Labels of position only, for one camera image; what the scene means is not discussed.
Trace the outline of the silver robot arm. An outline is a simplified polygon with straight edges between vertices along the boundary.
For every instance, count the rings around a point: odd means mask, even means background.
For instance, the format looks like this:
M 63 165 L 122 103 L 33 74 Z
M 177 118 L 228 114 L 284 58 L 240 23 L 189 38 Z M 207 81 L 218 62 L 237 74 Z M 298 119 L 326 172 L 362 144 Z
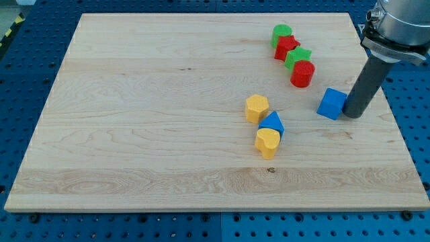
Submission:
M 361 45 L 387 63 L 421 65 L 429 51 L 429 0 L 377 0 Z

